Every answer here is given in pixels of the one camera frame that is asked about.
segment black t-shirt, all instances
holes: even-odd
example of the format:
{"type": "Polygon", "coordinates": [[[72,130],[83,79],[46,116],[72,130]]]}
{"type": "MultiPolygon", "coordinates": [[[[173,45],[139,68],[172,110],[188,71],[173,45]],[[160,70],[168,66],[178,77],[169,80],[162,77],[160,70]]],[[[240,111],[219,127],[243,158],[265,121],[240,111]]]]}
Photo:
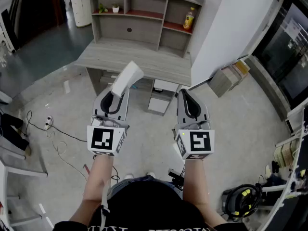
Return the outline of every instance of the black t-shirt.
{"type": "MultiPolygon", "coordinates": [[[[155,181],[138,181],[126,186],[109,201],[110,213],[106,216],[104,231],[210,231],[194,205],[181,200],[170,187],[155,181]]],[[[55,225],[54,231],[99,231],[101,208],[85,225],[64,221],[55,225]]],[[[216,226],[217,231],[246,231],[242,223],[216,226]]]]}

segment power strip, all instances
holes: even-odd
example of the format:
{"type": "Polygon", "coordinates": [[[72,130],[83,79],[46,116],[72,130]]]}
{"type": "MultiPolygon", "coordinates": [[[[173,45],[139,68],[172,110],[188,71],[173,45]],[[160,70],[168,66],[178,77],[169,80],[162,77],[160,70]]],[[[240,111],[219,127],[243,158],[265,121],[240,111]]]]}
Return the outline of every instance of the power strip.
{"type": "Polygon", "coordinates": [[[52,124],[53,124],[53,118],[52,118],[51,115],[49,115],[49,116],[47,117],[47,120],[46,120],[44,129],[45,129],[45,130],[49,129],[49,128],[51,127],[52,124]]]}

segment white desk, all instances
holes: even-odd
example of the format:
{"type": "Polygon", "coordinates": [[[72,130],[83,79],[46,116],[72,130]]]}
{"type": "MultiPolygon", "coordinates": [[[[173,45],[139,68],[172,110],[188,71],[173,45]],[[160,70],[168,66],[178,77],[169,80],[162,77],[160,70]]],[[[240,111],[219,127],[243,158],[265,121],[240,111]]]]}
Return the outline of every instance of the white desk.
{"type": "Polygon", "coordinates": [[[37,177],[47,177],[47,173],[12,167],[4,163],[4,161],[0,158],[0,202],[3,205],[3,214],[0,215],[0,219],[10,231],[13,231],[12,227],[27,224],[27,223],[42,219],[42,216],[37,214],[30,218],[10,220],[7,200],[8,199],[19,199],[19,196],[18,195],[7,195],[6,193],[7,177],[8,177],[9,172],[15,173],[15,174],[21,174],[21,175],[37,176],[37,177]]]}

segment white cable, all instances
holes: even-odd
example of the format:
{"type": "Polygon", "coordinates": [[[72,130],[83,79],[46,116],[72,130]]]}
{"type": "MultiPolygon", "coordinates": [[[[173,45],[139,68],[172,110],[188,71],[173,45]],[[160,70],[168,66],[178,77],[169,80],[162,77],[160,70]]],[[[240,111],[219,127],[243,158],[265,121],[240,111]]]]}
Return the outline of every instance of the white cable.
{"type": "Polygon", "coordinates": [[[62,155],[62,154],[64,154],[64,153],[66,152],[66,150],[67,150],[67,144],[66,144],[64,141],[61,141],[61,142],[59,142],[59,143],[57,144],[57,147],[55,147],[54,144],[53,144],[53,141],[52,141],[52,138],[55,136],[55,132],[54,132],[54,131],[50,132],[49,136],[48,136],[47,131],[46,131],[46,136],[47,136],[47,138],[50,139],[50,141],[51,141],[51,143],[52,143],[52,146],[54,147],[54,149],[56,150],[58,156],[62,159],[62,161],[64,161],[66,164],[68,164],[69,166],[71,166],[72,168],[74,168],[75,170],[77,170],[77,171],[84,177],[84,179],[87,181],[87,178],[84,176],[83,173],[81,173],[78,169],[76,169],[76,168],[75,168],[73,165],[71,165],[70,163],[66,162],[66,161],[60,156],[60,155],[62,155]],[[59,153],[59,144],[61,144],[61,143],[65,144],[65,150],[64,150],[64,152],[59,153]]]}
{"type": "MultiPolygon", "coordinates": [[[[295,137],[295,136],[297,135],[297,133],[298,133],[299,131],[301,131],[301,130],[302,130],[302,128],[300,128],[300,129],[295,133],[294,137],[295,137]]],[[[298,149],[299,149],[299,147],[292,153],[293,159],[294,159],[294,153],[297,152],[298,149]]]]}
{"type": "Polygon", "coordinates": [[[298,149],[299,149],[299,147],[292,153],[292,157],[293,157],[293,159],[294,159],[294,153],[295,152],[297,152],[298,151],[298,149]]]}

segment white wall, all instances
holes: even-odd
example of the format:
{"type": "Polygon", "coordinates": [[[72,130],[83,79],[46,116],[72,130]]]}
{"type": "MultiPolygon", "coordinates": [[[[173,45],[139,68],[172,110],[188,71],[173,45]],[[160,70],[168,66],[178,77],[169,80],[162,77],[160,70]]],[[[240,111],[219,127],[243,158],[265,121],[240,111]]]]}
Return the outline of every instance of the white wall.
{"type": "Polygon", "coordinates": [[[197,58],[206,35],[211,28],[221,1],[222,0],[205,0],[205,4],[198,18],[198,25],[194,29],[192,39],[187,49],[191,54],[192,64],[197,58]]]}
{"type": "Polygon", "coordinates": [[[222,0],[192,66],[192,85],[235,61],[257,31],[273,0],[222,0]]]}
{"type": "Polygon", "coordinates": [[[259,28],[257,29],[256,33],[251,38],[250,42],[246,46],[246,48],[241,53],[243,55],[251,55],[258,44],[261,42],[267,31],[269,30],[270,26],[274,22],[284,0],[273,0],[272,4],[269,7],[267,14],[265,15],[263,21],[261,22],[259,28]]]}

